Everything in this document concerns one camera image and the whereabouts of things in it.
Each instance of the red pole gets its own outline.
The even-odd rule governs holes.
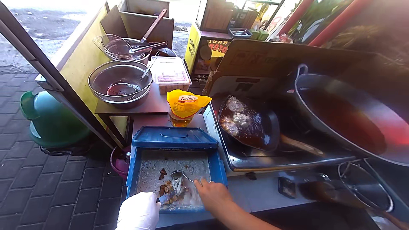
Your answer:
[[[322,46],[332,39],[352,17],[359,14],[372,0],[355,0],[342,13],[339,14],[318,36],[308,45]]]
[[[300,20],[300,18],[305,14],[307,9],[310,7],[314,0],[302,0],[298,5],[297,9],[294,10],[290,18],[285,22],[284,26],[281,28],[279,35],[286,34],[294,26],[294,24]]]

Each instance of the metal countertop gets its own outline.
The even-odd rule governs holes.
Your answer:
[[[133,119],[133,135],[144,125],[171,126],[167,114],[138,114],[134,115]],[[202,114],[196,115],[188,127],[199,127],[207,132]],[[280,194],[278,192],[279,176],[285,176],[295,182],[302,182],[303,179],[293,172],[285,171],[258,174],[257,180],[249,180],[245,176],[231,176],[227,178],[229,183],[228,189],[233,196],[233,200],[247,212],[258,212],[314,202],[301,196],[298,190],[297,198],[295,199],[290,199]],[[157,228],[212,218],[209,212],[160,214]]]

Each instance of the cardboard box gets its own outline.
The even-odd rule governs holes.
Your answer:
[[[409,121],[409,69],[380,54],[235,39],[203,95],[242,93],[268,97],[301,63],[364,90]]]
[[[113,7],[111,11],[101,20],[101,24],[107,34],[115,34],[120,37],[142,39],[149,27],[157,19],[157,16],[136,14],[132,12],[122,12],[118,7]],[[147,42],[168,42],[168,48],[172,49],[173,18],[163,18],[147,39]]]
[[[169,18],[169,2],[163,0],[124,0],[119,4],[122,12],[159,15],[163,9],[167,9],[165,18]]]

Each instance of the frying pan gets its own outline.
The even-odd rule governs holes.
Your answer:
[[[373,98],[368,93],[358,90],[342,81],[325,75],[308,74],[308,67],[305,64],[298,66],[294,89],[301,112],[309,118],[310,123],[315,128],[334,137],[353,151],[374,156],[394,164],[409,166],[409,125],[388,106]],[[306,100],[305,97],[306,93],[313,89],[325,91],[328,95],[334,95],[348,102],[358,111],[356,114],[369,119],[384,138],[384,140],[382,140],[382,151],[375,149],[378,151],[376,153],[370,151],[367,147],[359,146],[359,143],[354,143],[351,139],[354,132],[372,135],[371,132],[364,129],[362,125],[350,125],[348,126],[348,129],[351,131],[348,132],[350,135],[341,135],[337,130],[331,127],[330,124],[324,121],[331,117],[323,117],[322,114],[321,117],[319,117],[317,110],[313,109],[311,102]],[[344,114],[347,115],[347,113],[348,111],[340,112],[341,116]],[[378,142],[374,141],[373,146],[371,146],[375,148],[378,144]]]
[[[250,106],[251,108],[254,109],[255,111],[257,111],[261,117],[261,124],[263,126],[263,130],[266,136],[270,137],[269,142],[265,145],[264,148],[259,148],[257,146],[253,146],[251,144],[248,143],[244,143],[243,141],[239,140],[237,137],[232,136],[230,133],[228,133],[226,130],[224,130],[224,128],[221,126],[220,124],[220,119],[221,119],[221,115],[224,109],[227,109],[226,107],[226,102],[230,97],[236,97],[233,95],[229,95],[224,102],[222,103],[220,110],[219,110],[219,114],[218,114],[218,124],[220,126],[220,129],[223,130],[222,132],[225,132],[229,138],[232,138],[238,142],[240,142],[243,145],[249,146],[251,148],[255,148],[261,151],[274,151],[277,149],[277,146],[281,140],[281,142],[291,145],[291,146],[295,146],[297,148],[300,148],[302,150],[305,150],[309,153],[315,154],[317,156],[321,156],[324,157],[325,154],[320,151],[319,149],[312,147],[308,144],[293,140],[289,137],[286,137],[285,135],[283,135],[282,133],[280,133],[280,124],[279,124],[279,120],[277,118],[277,115],[275,114],[274,111],[266,109],[266,106],[258,103],[256,101],[251,101],[248,100],[246,98],[240,98],[240,97],[236,97],[241,103]]]

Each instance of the human arm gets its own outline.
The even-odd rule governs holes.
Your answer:
[[[159,221],[159,209],[155,193],[135,194],[122,202],[116,230],[154,230]]]
[[[195,180],[194,183],[206,210],[229,229],[280,230],[244,211],[234,203],[229,191],[223,184],[212,181],[209,183],[206,179],[202,179],[201,183]]]

